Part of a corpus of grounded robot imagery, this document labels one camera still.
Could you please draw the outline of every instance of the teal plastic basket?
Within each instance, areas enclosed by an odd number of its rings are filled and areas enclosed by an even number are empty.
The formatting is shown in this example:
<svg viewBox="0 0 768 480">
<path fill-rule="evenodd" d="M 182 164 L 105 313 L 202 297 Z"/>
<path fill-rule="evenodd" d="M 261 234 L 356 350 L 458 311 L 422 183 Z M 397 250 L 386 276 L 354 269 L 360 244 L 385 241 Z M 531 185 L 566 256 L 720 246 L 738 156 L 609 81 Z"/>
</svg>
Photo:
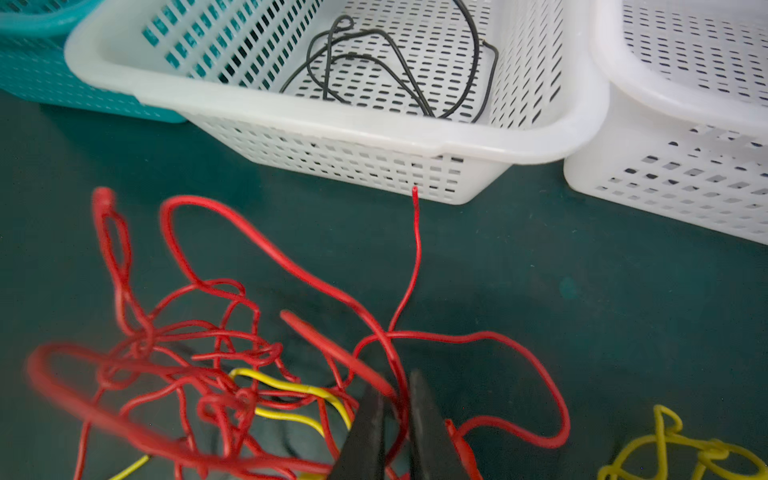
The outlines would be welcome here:
<svg viewBox="0 0 768 480">
<path fill-rule="evenodd" d="M 0 0 L 0 88 L 42 104 L 180 123 L 178 113 L 93 88 L 67 68 L 69 32 L 101 0 Z"/>
</svg>

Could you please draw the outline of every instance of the basket rim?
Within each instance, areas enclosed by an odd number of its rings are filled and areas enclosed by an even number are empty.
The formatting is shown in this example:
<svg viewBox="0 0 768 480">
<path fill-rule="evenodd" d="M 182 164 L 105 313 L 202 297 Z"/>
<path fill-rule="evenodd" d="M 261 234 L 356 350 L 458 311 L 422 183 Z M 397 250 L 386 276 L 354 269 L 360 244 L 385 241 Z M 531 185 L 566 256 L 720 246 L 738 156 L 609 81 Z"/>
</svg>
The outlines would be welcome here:
<svg viewBox="0 0 768 480">
<path fill-rule="evenodd" d="M 755 137 L 768 135 L 768 109 L 667 80 L 651 70 L 624 40 L 621 0 L 594 0 L 590 49 L 598 67 L 616 87 L 660 113 L 715 125 Z"/>
<path fill-rule="evenodd" d="M 102 0 L 82 0 L 52 13 L 0 12 L 0 35 L 44 38 L 68 34 Z"/>
</svg>

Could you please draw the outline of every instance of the dark green mat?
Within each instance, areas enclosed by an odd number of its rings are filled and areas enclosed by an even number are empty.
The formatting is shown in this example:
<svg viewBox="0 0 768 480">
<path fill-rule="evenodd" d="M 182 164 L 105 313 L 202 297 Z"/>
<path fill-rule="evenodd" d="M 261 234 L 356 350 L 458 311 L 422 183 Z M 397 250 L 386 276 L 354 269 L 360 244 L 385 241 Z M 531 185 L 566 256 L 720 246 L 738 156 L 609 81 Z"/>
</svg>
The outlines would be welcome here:
<svg viewBox="0 0 768 480">
<path fill-rule="evenodd" d="M 98 185 L 118 192 L 134 240 L 134 287 L 147 305 L 183 283 L 157 227 L 157 208 L 174 194 L 238 209 L 383 323 L 406 288 L 414 254 L 408 197 L 251 164 L 191 124 L 40 108 L 5 94 L 0 112 L 0 478 L 70 478 L 74 467 L 78 422 L 29 391 L 25 356 L 53 339 L 104 349 L 120 337 L 91 226 Z M 330 377 L 277 318 L 280 309 L 349 348 L 366 334 L 214 215 L 184 210 L 178 230 L 201 276 L 246 284 L 263 307 L 263 335 L 286 344 L 286 361 L 307 382 Z M 542 360 L 571 409 L 571 439 L 557 451 L 473 433 L 486 480 L 593 478 L 624 442 L 650 432 L 656 402 L 682 416 L 687 434 L 768 458 L 768 247 L 576 194 L 561 163 L 513 167 L 463 207 L 422 202 L 422 235 L 422 275 L 400 326 L 509 335 Z M 201 300 L 170 314 L 215 319 L 222 311 Z M 556 431 L 543 385 L 514 353 L 486 343 L 399 348 L 456 422 L 487 413 Z M 376 352 L 368 359 L 380 365 Z M 323 449 L 301 425 L 258 425 L 275 449 Z M 97 435 L 86 480 L 136 458 L 129 445 Z M 677 478 L 694 466 L 685 456 L 676 465 Z M 650 477 L 655 466 L 643 472 Z M 158 461 L 133 478 L 170 479 L 172 471 Z"/>
</svg>

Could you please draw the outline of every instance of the perforated basket wall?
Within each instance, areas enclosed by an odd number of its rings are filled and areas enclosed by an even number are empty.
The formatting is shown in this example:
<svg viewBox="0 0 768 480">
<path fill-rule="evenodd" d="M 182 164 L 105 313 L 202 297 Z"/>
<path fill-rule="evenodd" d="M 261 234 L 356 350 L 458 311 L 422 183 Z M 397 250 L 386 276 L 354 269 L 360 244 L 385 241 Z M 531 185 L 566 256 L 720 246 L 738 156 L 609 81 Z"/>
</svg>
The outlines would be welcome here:
<svg viewBox="0 0 768 480">
<path fill-rule="evenodd" d="M 632 52 L 672 82 L 759 105 L 768 116 L 768 23 L 739 18 L 739 2 L 683 5 L 625 0 Z M 768 243 L 766 141 L 768 132 L 665 116 L 615 88 L 603 131 L 565 173 L 586 194 Z"/>
<path fill-rule="evenodd" d="M 78 0 L 0 0 L 0 15 L 43 15 L 61 12 Z M 162 108 L 147 107 L 130 95 L 90 87 L 78 80 L 64 60 L 65 36 L 6 35 L 0 28 L 0 88 L 28 101 L 83 108 L 152 120 L 182 122 Z"/>
<path fill-rule="evenodd" d="M 259 164 L 366 187 L 463 204 L 508 165 L 462 157 L 420 157 L 343 141 L 291 134 L 223 118 L 190 116 L 209 134 Z"/>
<path fill-rule="evenodd" d="M 502 51 L 497 72 L 501 81 L 495 82 L 488 109 L 490 123 L 505 128 L 542 125 L 541 113 L 562 83 L 561 1 L 465 3 L 481 38 L 495 41 Z M 275 91 L 305 58 L 305 34 L 328 28 L 340 13 L 352 16 L 356 28 L 380 28 L 396 40 L 436 114 L 455 104 L 465 87 L 473 46 L 466 21 L 451 0 L 172 0 L 143 34 L 182 74 Z M 333 49 L 335 55 L 349 52 L 374 55 L 392 67 L 399 65 L 389 44 L 379 36 Z M 476 115 L 488 87 L 491 63 L 491 52 L 483 48 L 474 88 L 452 117 L 456 121 L 468 122 Z M 313 70 L 318 76 L 324 68 L 325 59 L 316 59 Z M 404 71 L 396 71 L 407 84 Z M 372 62 L 335 65 L 332 87 L 360 107 L 422 114 Z M 286 93 L 321 97 L 321 89 L 306 72 L 291 82 Z"/>
</svg>

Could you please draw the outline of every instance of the green work surface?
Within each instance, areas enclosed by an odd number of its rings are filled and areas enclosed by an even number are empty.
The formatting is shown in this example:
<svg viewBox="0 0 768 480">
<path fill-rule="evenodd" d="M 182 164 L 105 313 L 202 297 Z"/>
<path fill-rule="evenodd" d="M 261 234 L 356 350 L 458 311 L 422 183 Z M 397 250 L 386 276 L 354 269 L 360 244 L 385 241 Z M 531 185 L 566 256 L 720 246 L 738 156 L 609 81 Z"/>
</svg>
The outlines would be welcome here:
<svg viewBox="0 0 768 480">
<path fill-rule="evenodd" d="M 175 194 L 237 209 L 382 323 L 406 289 L 415 252 L 406 196 L 252 164 L 192 124 L 41 108 L 6 94 L 0 112 L 0 478 L 70 478 L 74 468 L 79 422 L 29 389 L 25 357 L 53 340 L 105 351 L 121 338 L 91 224 L 97 186 L 117 192 L 134 242 L 133 286 L 147 308 L 185 284 L 157 222 L 161 202 Z M 261 334 L 284 343 L 286 363 L 306 382 L 331 376 L 279 319 L 281 309 L 347 349 L 368 333 L 216 215 L 185 208 L 177 230 L 203 278 L 245 284 L 263 309 Z M 491 429 L 471 433 L 485 480 L 593 478 L 626 441 L 651 431 L 655 403 L 678 412 L 694 438 L 717 437 L 768 458 L 768 247 L 577 194 L 561 162 L 512 167 L 464 206 L 423 201 L 422 239 L 422 273 L 400 326 L 516 339 L 548 368 L 571 412 L 571 437 L 558 450 Z M 201 297 L 165 321 L 216 322 L 222 312 Z M 499 415 L 557 432 L 541 380 L 511 350 L 487 342 L 397 346 L 408 370 L 424 371 L 445 417 Z M 366 360 L 386 371 L 376 349 Z M 141 415 L 173 418 L 172 402 L 157 408 L 169 415 Z M 276 452 L 323 450 L 311 429 L 276 423 L 254 427 Z M 108 435 L 92 445 L 85 480 L 109 478 L 139 456 Z M 672 459 L 677 478 L 690 475 L 691 455 Z M 641 463 L 637 471 L 652 476 L 655 464 Z M 172 477 L 158 459 L 132 479 Z"/>
</svg>

